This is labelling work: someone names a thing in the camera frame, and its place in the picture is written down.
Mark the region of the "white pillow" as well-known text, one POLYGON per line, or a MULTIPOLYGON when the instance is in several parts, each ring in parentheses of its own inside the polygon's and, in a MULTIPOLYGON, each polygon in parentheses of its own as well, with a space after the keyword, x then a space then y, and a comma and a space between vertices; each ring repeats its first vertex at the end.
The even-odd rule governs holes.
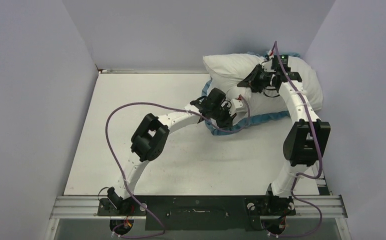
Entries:
MULTIPOLYGON (((212 82, 210 89, 222 90, 229 99, 242 95, 246 98, 251 115, 272 114, 287 111, 284 100, 279 96, 270 98, 262 93, 252 93, 250 88, 238 87, 237 84, 245 79, 257 64, 264 61, 262 56, 247 53, 208 55, 203 57, 203 64, 212 82)), ((298 72, 303 80, 303 90, 314 110, 323 107, 323 91, 317 78, 316 71, 304 60, 290 56, 288 67, 298 72)))

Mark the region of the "white pillowcase with blue trim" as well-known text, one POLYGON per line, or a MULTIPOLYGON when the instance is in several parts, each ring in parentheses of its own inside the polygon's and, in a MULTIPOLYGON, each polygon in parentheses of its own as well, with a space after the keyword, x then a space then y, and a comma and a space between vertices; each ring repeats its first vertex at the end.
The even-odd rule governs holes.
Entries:
POLYGON ((249 104, 251 116, 248 113, 238 114, 233 120, 233 130, 244 126, 253 126, 269 121, 289 117, 285 103, 280 96, 266 97, 262 93, 252 93, 248 88, 238 88, 237 83, 243 80, 257 64, 263 64, 264 57, 258 53, 232 53, 208 55, 203 57, 203 63, 210 75, 201 91, 207 96, 214 88, 222 90, 227 98, 242 95, 249 104))

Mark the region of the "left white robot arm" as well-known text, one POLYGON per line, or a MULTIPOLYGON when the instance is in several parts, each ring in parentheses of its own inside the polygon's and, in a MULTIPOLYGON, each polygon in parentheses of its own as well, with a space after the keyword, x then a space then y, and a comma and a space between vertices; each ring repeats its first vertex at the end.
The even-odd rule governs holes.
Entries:
POLYGON ((116 160, 122 177, 107 191, 112 211, 117 215, 129 211, 138 180, 146 166, 163 153, 170 134, 201 122, 208 122, 225 133, 235 133, 233 121, 241 111, 250 113, 249 105, 241 95, 228 99, 223 91, 214 88, 182 109, 170 108, 170 113, 161 116, 147 114, 131 137, 129 158, 123 162, 116 160))

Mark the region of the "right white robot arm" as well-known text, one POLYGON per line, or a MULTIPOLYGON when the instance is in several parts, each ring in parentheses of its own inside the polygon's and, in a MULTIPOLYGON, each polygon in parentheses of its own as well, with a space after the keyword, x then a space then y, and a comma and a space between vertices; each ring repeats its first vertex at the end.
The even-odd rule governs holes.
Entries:
POLYGON ((259 63, 237 84, 253 93, 262 94, 267 88, 274 90, 286 104, 292 121, 283 143, 286 162, 270 185, 272 195, 263 200, 264 210, 270 214, 283 208, 281 198, 290 197, 299 179, 306 176, 305 171, 322 159, 331 131, 330 124, 322 121, 313 110, 303 78, 291 71, 288 60, 288 55, 276 55, 270 61, 269 70, 259 63))

